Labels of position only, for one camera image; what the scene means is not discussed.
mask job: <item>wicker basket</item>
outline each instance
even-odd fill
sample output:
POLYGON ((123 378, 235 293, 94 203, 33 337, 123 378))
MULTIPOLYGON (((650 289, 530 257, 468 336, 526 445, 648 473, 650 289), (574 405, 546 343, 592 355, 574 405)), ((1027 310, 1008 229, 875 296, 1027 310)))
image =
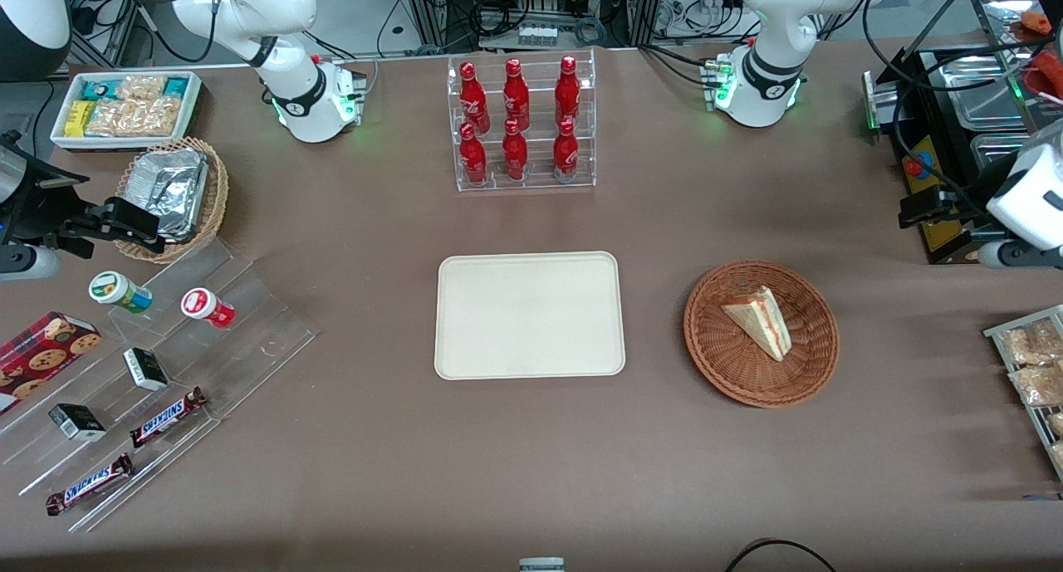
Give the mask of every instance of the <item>wicker basket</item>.
POLYGON ((834 315, 800 275, 774 263, 740 260, 707 273, 695 285, 682 318, 687 348, 712 385, 761 408, 782 408, 815 396, 838 366, 834 315), (719 306, 767 286, 786 319, 793 349, 775 361, 719 306))
MULTIPOLYGON (((149 149, 147 153, 157 151, 176 151, 178 149, 197 149, 210 159, 210 170, 207 173, 206 188, 203 190, 203 204, 200 207, 199 221, 197 221, 196 236, 182 245, 166 245, 163 254, 155 254, 148 249, 132 242, 115 242, 118 250, 128 257, 139 260, 148 260, 158 265, 168 265, 176 260, 179 256, 188 252, 192 247, 202 242, 206 238, 213 237, 221 228, 221 220, 225 217, 225 200, 229 198, 229 174, 225 172, 225 164, 218 158, 218 153, 198 138, 182 138, 149 149)), ((130 181, 130 173, 133 171, 133 161, 125 168, 125 174, 118 183, 118 196, 125 195, 125 185, 130 181)))

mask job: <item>red bottle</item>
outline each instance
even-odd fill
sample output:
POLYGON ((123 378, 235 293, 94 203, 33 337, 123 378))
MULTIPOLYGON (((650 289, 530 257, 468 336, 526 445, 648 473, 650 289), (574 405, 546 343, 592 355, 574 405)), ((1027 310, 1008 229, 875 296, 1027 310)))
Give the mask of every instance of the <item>red bottle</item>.
POLYGON ((487 115, 487 94, 476 80, 476 68, 468 62, 458 67, 461 73, 461 111, 466 121, 475 127, 476 134, 487 134, 491 130, 491 117, 487 115))
POLYGON ((554 100, 557 103, 557 125, 561 125, 564 118, 573 118, 574 121, 579 115, 579 81, 576 79, 576 58, 571 55, 561 57, 561 77, 554 88, 554 100))
POLYGON ((506 175, 513 182, 523 182, 528 175, 528 144, 521 134, 520 122, 516 118, 506 120, 506 137, 502 140, 506 153, 506 175))
POLYGON ((561 120, 561 133, 554 140, 554 178, 562 184, 570 184, 576 178, 576 152, 579 142, 573 135, 576 129, 572 118, 561 120))
POLYGON ((458 147, 461 167, 466 170, 469 184, 483 186, 487 183, 487 153, 484 145, 476 138, 476 131, 471 123, 461 122, 458 132, 461 134, 461 145, 458 147))
POLYGON ((506 61, 506 87, 502 90, 506 101, 506 118, 516 118, 521 131, 532 125, 532 105, 528 99, 528 83, 521 74, 520 58, 506 61))

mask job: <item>sandwich slice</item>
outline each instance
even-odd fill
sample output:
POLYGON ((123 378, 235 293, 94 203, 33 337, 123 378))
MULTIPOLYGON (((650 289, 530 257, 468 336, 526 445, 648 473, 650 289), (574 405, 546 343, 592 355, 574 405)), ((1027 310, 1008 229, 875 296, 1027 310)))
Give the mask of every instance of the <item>sandwich slice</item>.
POLYGON ((779 363, 793 348, 790 342, 790 331, 787 330, 782 313, 779 310, 779 303, 775 301, 775 295, 766 286, 728 299, 720 307, 753 338, 753 341, 757 342, 757 346, 779 363))

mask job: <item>table surface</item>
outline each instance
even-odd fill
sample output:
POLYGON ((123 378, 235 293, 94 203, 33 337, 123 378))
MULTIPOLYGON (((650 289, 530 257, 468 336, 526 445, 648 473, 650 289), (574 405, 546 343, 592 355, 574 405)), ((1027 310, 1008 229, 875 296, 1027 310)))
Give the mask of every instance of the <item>table surface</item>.
MULTIPOLYGON (((322 333, 90 534, 0 474, 0 568, 712 571, 762 537, 840 570, 1059 566, 1063 504, 1019 500, 1058 488, 1051 467, 980 331, 1061 302, 1063 275, 925 265, 896 161, 863 132, 863 44, 821 44, 767 130, 707 114, 639 52, 597 57, 598 186, 553 195, 458 195, 445 58, 385 63, 365 124, 321 146, 277 125, 250 69, 201 70, 221 236, 322 333), (436 375, 444 258, 588 250, 620 264, 619 375, 436 375), (797 270, 837 315, 838 371, 810 402, 743 406, 687 354, 688 292, 741 258, 797 270)), ((129 159, 53 163, 100 200, 129 159)), ((86 280, 155 271, 103 245, 64 262, 0 286, 0 337, 50 309, 102 319, 86 280)), ((761 570, 817 566, 766 551, 761 570)))

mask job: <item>aluminum foil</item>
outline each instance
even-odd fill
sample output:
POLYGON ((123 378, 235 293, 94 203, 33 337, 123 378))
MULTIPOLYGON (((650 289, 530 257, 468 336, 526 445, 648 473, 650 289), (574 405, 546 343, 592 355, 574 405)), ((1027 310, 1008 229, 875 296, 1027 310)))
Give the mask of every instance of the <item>aluminum foil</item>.
POLYGON ((158 217, 158 235, 170 243, 196 236, 209 161, 195 149, 148 153, 133 164, 124 199, 158 217))

